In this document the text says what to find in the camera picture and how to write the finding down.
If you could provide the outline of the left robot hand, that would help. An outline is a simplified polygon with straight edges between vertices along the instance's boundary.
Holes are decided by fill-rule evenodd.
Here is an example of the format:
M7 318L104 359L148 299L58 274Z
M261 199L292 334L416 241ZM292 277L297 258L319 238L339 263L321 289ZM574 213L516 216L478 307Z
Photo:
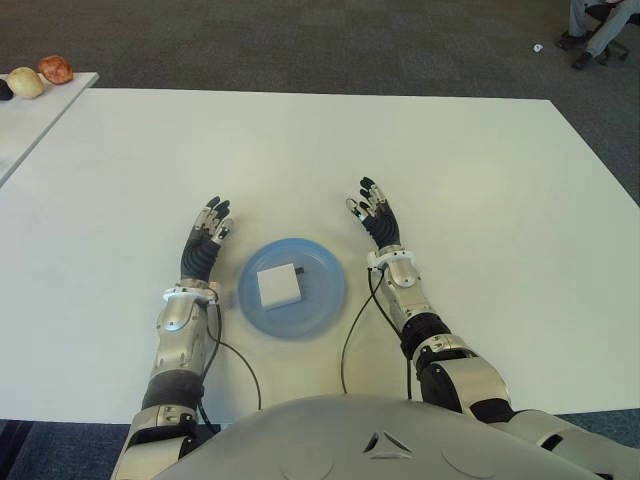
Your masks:
M181 280L209 281L221 245L231 232L229 215L230 201L218 196L198 213L181 255Z

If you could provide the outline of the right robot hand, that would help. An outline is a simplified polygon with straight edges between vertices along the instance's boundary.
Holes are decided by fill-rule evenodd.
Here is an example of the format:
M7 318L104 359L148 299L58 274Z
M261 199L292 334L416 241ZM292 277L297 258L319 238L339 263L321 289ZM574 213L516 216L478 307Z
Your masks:
M354 215L378 249L400 246L400 229L393 209L377 183L363 177L360 182L362 200L346 200L347 210Z

